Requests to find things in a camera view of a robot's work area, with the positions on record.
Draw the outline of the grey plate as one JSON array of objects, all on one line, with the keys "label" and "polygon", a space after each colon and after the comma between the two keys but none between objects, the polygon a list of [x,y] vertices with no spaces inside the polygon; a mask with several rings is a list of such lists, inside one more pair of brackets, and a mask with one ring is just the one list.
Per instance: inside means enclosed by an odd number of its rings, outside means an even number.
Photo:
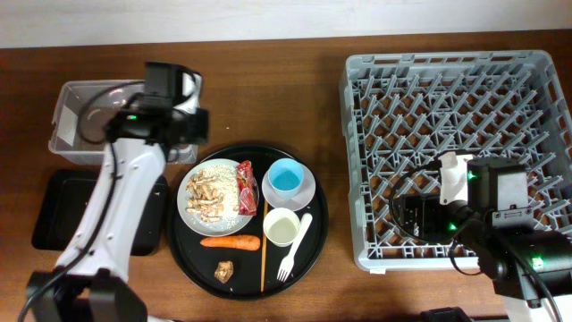
[{"label": "grey plate", "polygon": [[[189,193],[186,191],[186,187],[191,175],[197,173],[199,170],[205,171],[205,168],[209,167],[210,165],[235,166],[237,171],[237,166],[240,163],[226,158],[211,159],[196,165],[185,175],[177,192],[176,204],[183,222],[191,230],[207,237],[222,237],[238,232],[244,228],[251,221],[251,219],[254,218],[254,216],[242,216],[238,213],[238,215],[231,220],[221,219],[219,222],[206,223],[201,221],[197,215],[188,213],[186,211],[187,200],[189,199]],[[255,199],[258,204],[258,187],[256,179]]]}]

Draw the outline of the white plastic fork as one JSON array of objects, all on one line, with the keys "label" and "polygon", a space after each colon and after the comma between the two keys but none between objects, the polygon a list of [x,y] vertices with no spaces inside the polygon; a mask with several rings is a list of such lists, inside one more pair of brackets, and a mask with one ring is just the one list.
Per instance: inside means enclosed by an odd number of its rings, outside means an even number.
[{"label": "white plastic fork", "polygon": [[295,263],[295,255],[299,249],[300,244],[302,243],[307,230],[309,228],[309,226],[311,225],[313,220],[313,216],[309,213],[306,213],[302,216],[301,220],[300,220],[300,226],[299,226],[299,232],[297,234],[297,236],[295,237],[295,239],[293,240],[293,243],[291,244],[290,247],[290,251],[288,253],[288,255],[282,260],[279,270],[278,270],[278,274],[277,274],[277,280],[280,282],[285,283],[286,280],[288,279],[293,267],[294,267],[294,263]]}]

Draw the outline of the pink saucer bowl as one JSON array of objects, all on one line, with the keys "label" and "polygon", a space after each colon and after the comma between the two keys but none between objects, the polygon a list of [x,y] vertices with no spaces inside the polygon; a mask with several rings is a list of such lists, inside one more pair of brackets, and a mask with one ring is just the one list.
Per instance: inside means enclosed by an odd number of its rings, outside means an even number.
[{"label": "pink saucer bowl", "polygon": [[292,199],[282,199],[272,188],[268,179],[268,174],[265,174],[262,183],[262,192],[265,200],[273,208],[287,208],[292,211],[298,211],[309,205],[315,196],[316,181],[312,172],[305,166],[303,169],[304,179],[301,183],[300,190]]}]

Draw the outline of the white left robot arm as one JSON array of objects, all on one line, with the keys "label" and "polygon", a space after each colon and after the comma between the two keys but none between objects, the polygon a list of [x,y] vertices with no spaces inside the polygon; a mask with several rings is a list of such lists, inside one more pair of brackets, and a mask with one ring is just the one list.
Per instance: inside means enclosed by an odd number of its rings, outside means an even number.
[{"label": "white left robot arm", "polygon": [[143,90],[104,126],[104,158],[84,215],[51,272],[35,271],[18,319],[150,321],[128,286],[133,242],[147,199],[180,145],[208,140],[204,79],[178,64],[148,62]]}]

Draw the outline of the grey dishwasher rack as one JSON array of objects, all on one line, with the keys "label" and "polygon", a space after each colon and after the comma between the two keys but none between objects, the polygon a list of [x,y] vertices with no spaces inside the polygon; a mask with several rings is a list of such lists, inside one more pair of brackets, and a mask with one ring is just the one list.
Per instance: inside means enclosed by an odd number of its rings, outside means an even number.
[{"label": "grey dishwasher rack", "polygon": [[389,271],[474,268],[475,255],[406,236],[387,206],[407,171],[407,193],[435,193],[425,165],[464,149],[527,165],[528,200],[542,231],[571,232],[571,110],[541,50],[353,55],[340,81],[356,265]]}]

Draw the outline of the red snack wrapper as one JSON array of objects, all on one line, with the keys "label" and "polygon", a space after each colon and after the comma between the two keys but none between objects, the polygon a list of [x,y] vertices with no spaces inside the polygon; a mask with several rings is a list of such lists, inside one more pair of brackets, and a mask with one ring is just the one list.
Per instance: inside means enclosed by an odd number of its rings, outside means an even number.
[{"label": "red snack wrapper", "polygon": [[239,188],[239,214],[254,216],[257,213],[255,199],[255,178],[252,164],[245,160],[237,166],[237,182]]}]

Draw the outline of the clear plastic bin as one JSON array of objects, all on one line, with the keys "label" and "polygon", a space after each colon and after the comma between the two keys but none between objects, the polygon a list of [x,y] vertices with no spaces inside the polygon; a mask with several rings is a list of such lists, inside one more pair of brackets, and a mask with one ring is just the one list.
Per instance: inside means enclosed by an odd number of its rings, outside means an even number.
[{"label": "clear plastic bin", "polygon": [[199,145],[161,146],[144,140],[108,142],[104,127],[135,95],[143,80],[77,80],[63,85],[56,103],[48,149],[76,165],[101,165],[114,150],[117,159],[155,153],[164,163],[191,164]]}]

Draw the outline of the pile of white rice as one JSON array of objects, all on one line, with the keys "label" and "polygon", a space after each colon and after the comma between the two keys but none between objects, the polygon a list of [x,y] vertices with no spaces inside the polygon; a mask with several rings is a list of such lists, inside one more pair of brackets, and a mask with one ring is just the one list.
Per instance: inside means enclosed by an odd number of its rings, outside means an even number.
[{"label": "pile of white rice", "polygon": [[239,213],[239,186],[235,166],[210,165],[205,168],[208,177],[213,176],[211,185],[217,189],[218,194],[223,195],[223,211],[219,213],[222,220],[231,220]]}]

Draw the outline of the brown food scrap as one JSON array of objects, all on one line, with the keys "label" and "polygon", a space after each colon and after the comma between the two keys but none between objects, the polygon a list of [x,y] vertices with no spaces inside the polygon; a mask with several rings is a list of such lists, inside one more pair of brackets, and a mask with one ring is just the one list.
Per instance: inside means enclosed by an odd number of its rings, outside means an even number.
[{"label": "brown food scrap", "polygon": [[232,277],[234,273],[234,265],[232,261],[221,261],[214,272],[214,277],[221,282],[226,284]]}]

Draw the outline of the cream cup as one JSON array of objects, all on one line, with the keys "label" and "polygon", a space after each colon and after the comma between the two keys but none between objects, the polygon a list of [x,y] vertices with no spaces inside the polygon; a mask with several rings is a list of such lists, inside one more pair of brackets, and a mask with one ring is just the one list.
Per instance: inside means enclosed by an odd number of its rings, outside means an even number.
[{"label": "cream cup", "polygon": [[300,219],[287,208],[274,208],[263,222],[265,237],[278,247],[290,246],[299,233]]}]

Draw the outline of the orange carrot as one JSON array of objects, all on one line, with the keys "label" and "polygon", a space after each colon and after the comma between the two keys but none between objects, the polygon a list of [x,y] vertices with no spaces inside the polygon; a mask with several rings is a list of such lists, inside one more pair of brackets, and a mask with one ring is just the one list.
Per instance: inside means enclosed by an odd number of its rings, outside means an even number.
[{"label": "orange carrot", "polygon": [[200,244],[208,248],[257,251],[261,246],[261,240],[255,235],[233,235],[206,237],[200,241]]}]

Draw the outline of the black round tray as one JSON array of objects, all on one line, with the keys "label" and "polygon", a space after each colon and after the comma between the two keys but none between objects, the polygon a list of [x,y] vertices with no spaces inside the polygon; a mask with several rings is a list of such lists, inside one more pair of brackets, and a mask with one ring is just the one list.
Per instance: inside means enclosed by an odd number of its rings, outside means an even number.
[{"label": "black round tray", "polygon": [[[235,250],[208,248],[200,244],[204,236],[191,230],[182,220],[176,200],[172,201],[166,224],[166,237],[172,256],[189,280],[210,294],[237,301],[261,300],[283,292],[293,286],[316,263],[324,248],[328,233],[329,212],[326,197],[320,183],[316,183],[315,196],[308,206],[296,211],[298,216],[309,213],[311,225],[295,255],[294,267],[285,283],[277,280],[287,247],[267,243],[265,290],[260,292],[261,250]],[[221,261],[232,261],[234,273],[222,284],[214,277]]]}]

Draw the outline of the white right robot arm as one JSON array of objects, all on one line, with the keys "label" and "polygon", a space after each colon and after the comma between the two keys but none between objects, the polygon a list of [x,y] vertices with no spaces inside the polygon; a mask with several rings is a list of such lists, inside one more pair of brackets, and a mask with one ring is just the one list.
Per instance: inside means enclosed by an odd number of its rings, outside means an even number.
[{"label": "white right robot arm", "polygon": [[473,251],[511,321],[571,319],[571,242],[534,229],[526,166],[453,150],[403,174],[391,188],[393,223],[424,243]]}]

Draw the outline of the wooden chopstick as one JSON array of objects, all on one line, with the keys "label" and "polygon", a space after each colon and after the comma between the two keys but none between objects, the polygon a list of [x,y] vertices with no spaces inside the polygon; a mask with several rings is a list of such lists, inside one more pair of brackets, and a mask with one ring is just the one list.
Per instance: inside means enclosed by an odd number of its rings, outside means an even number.
[{"label": "wooden chopstick", "polygon": [[264,214],[263,214],[263,238],[262,238],[262,250],[261,250],[261,274],[260,274],[260,292],[263,293],[265,290],[265,267],[266,267],[266,249],[267,249],[267,238],[264,232],[264,221],[268,213],[268,202],[265,200],[264,204]]}]

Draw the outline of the blue cup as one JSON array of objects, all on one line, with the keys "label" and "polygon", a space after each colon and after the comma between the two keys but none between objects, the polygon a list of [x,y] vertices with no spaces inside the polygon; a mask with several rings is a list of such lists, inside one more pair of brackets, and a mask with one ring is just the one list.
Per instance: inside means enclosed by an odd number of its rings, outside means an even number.
[{"label": "blue cup", "polygon": [[291,199],[299,192],[304,180],[304,170],[298,161],[281,158],[270,166],[268,180],[281,199]]}]

